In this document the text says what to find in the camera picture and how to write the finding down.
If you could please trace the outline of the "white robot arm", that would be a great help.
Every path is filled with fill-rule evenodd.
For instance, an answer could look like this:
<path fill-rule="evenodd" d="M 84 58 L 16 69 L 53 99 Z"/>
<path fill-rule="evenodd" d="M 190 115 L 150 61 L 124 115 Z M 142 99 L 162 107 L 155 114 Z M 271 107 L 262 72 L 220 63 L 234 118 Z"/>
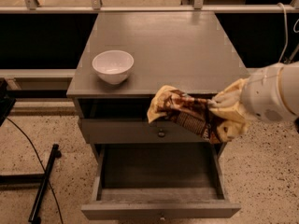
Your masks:
<path fill-rule="evenodd" d="M 299 62 L 275 63 L 240 78 L 208 101 L 218 117 L 237 122 L 299 118 Z"/>

